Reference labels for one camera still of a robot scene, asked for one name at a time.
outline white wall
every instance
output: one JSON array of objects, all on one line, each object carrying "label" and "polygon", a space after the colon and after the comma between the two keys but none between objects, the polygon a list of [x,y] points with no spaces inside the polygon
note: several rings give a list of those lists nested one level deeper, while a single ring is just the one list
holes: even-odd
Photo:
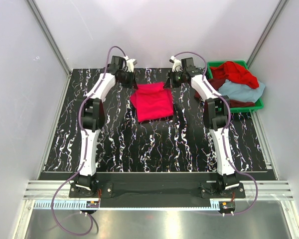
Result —
[{"label": "white wall", "polygon": [[24,0],[0,0],[0,239],[35,179],[66,76]]},{"label": "white wall", "polygon": [[112,45],[138,67],[196,51],[247,60],[278,0],[36,0],[70,68],[104,67]]},{"label": "white wall", "polygon": [[299,212],[299,0],[289,1],[251,71],[267,85],[259,114]]}]

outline green plastic basket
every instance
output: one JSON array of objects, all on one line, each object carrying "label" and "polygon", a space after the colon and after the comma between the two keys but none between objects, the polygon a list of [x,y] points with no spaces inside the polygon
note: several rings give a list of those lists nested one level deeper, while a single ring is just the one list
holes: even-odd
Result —
[{"label": "green plastic basket", "polygon": [[[207,63],[207,73],[209,78],[213,78],[213,74],[211,73],[210,67],[217,67],[220,66],[221,64],[225,63],[226,61],[211,61]],[[248,70],[247,64],[245,61],[233,61],[243,67],[245,67]],[[262,109],[264,107],[263,101],[259,98],[255,106],[253,107],[239,107],[239,108],[230,108],[231,113],[245,113],[245,112],[254,112],[259,109]]]}]

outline black tabletop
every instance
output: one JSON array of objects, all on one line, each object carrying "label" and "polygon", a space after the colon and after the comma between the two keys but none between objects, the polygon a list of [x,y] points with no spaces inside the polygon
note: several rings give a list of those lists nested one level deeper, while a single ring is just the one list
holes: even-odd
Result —
[{"label": "black tabletop", "polygon": [[[168,68],[137,69],[137,83],[165,82]],[[44,171],[78,169],[81,134],[77,123],[79,97],[89,92],[100,69],[74,69]],[[99,172],[216,171],[211,135],[203,125],[204,103],[187,84],[173,89],[174,116],[138,123],[130,102],[134,92],[116,84],[103,103],[106,124],[97,144]],[[232,114],[229,137],[236,167],[266,171],[250,113]]]}]

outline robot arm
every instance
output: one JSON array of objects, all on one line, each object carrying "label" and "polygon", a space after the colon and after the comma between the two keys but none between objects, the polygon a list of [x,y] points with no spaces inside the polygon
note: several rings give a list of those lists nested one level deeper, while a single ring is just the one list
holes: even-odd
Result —
[{"label": "robot arm", "polygon": [[[234,164],[229,145],[229,130],[227,128],[223,129],[230,112],[219,98],[221,95],[209,84],[206,76],[203,79],[202,71],[196,69],[193,58],[185,58],[179,61],[172,56],[170,62],[173,63],[173,68],[168,74],[168,80],[164,87],[175,88],[180,87],[182,83],[189,83],[205,102],[203,121],[205,127],[209,129],[215,145],[218,173],[217,189],[222,191],[238,187],[239,181],[236,178],[235,170],[229,164],[229,162]],[[222,98],[229,104],[227,96],[222,96]]]},{"label": "robot arm", "polygon": [[86,95],[88,100],[84,104],[81,113],[81,122],[83,130],[81,130],[81,169],[79,175],[74,178],[74,186],[84,188],[95,192],[96,189],[96,164],[95,154],[97,139],[105,122],[103,109],[103,100],[110,89],[119,82],[125,88],[137,89],[134,66],[137,64],[135,59],[128,57],[113,56],[111,63],[108,65],[107,72],[100,74],[99,80]]}]

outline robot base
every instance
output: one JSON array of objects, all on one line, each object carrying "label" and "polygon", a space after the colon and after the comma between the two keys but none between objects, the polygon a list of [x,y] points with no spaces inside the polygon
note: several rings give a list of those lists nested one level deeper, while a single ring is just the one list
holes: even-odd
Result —
[{"label": "robot base", "polygon": [[69,198],[111,198],[113,191],[113,183],[96,183],[96,187],[92,190],[81,188],[71,183]]},{"label": "robot base", "polygon": [[235,198],[246,198],[244,185],[242,183],[239,183],[239,186],[236,188],[231,188],[228,190],[217,190],[216,189],[216,183],[201,183],[200,184],[201,189],[201,197],[203,199],[215,199],[219,198],[222,199],[232,199],[233,193],[235,193]]}]

